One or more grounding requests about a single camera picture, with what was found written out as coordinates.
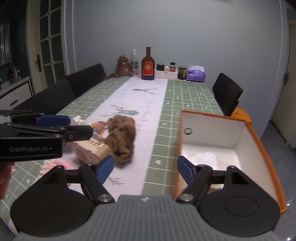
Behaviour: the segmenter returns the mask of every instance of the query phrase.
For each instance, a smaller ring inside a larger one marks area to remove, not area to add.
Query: beige door
[[[287,74],[289,74],[289,78],[284,84],[272,121],[289,143],[296,131],[296,25],[290,25],[290,52]]]
[[[29,0],[28,61],[35,92],[65,77],[61,42],[61,0]]]

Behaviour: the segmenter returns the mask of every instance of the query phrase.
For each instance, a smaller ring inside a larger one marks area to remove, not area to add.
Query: small bottle with red label
[[[151,47],[146,47],[146,56],[142,60],[142,80],[154,80],[154,59],[150,55]]]
[[[171,62],[170,63],[170,72],[176,72],[176,63],[175,62]]]

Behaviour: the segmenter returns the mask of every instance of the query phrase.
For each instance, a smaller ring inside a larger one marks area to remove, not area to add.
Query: black chair
[[[106,77],[101,64],[96,64],[66,76],[76,98],[95,87]]]
[[[33,110],[47,115],[55,115],[75,99],[70,83],[63,79],[27,99],[14,110]]]
[[[231,116],[242,92],[243,89],[223,73],[219,74],[213,86],[214,97],[226,116]]]

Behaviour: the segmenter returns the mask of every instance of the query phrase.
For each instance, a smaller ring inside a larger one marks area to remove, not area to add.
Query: countertop
[[[1,85],[1,90],[0,90],[0,98],[2,96],[4,96],[7,92],[13,90],[13,89],[16,89],[17,87],[19,87],[20,85],[28,82],[30,80],[30,77],[24,77],[22,78],[20,81],[18,82],[14,82],[14,83],[7,83],[9,81],[6,81],[4,82],[2,85]]]

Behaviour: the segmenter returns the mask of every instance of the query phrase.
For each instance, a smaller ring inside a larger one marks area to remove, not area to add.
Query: orange box
[[[194,165],[207,164],[215,170],[235,165],[273,197],[281,213],[287,209],[274,166],[251,125],[228,116],[182,110],[178,156]],[[179,173],[174,178],[177,197],[187,186]],[[211,191],[222,188],[212,185]]]

